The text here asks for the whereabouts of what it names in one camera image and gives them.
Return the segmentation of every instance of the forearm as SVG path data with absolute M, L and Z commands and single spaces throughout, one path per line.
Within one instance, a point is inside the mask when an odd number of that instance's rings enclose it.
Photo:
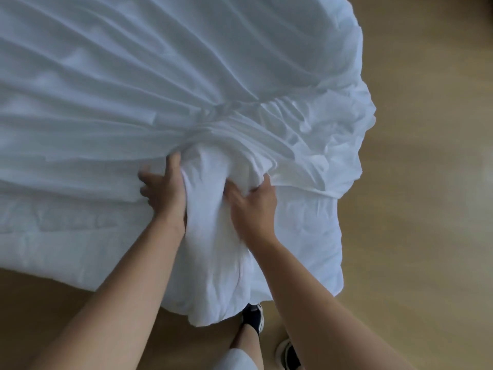
M 36 370 L 137 367 L 168 284 L 182 230 L 149 224 L 88 304 L 36 361 Z
M 249 244 L 307 370 L 412 367 L 356 319 L 279 242 Z

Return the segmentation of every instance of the person's left arm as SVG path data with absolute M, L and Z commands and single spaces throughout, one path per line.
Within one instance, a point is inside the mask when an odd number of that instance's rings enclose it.
M 164 176 L 141 171 L 154 209 L 151 223 L 83 309 L 29 367 L 31 370 L 134 370 L 157 316 L 185 234 L 186 194 L 180 155 Z

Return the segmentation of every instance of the brown floor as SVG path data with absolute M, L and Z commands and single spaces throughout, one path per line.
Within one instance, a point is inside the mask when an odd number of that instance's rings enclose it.
M 493 17 L 486 0 L 351 0 L 377 124 L 340 201 L 341 301 L 420 369 L 493 366 Z M 0 270 L 0 368 L 26 361 L 88 292 Z M 267 369 L 285 332 L 266 305 Z M 238 319 L 161 311 L 140 369 L 206 368 Z

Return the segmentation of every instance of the person's right arm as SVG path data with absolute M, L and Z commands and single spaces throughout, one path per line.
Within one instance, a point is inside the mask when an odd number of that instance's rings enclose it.
M 238 235 L 258 262 L 296 353 L 307 370 L 412 370 L 354 317 L 274 234 L 276 191 L 268 175 L 247 197 L 232 182 L 225 196 Z

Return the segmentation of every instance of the foot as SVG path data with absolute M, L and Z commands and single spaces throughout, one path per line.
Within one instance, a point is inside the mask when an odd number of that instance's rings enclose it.
M 286 339 L 278 345 L 276 349 L 276 364 L 282 370 L 296 370 L 301 367 L 291 340 Z
M 260 334 L 264 329 L 264 311 L 262 305 L 250 305 L 248 304 L 243 309 L 243 324 L 252 326 L 257 334 Z

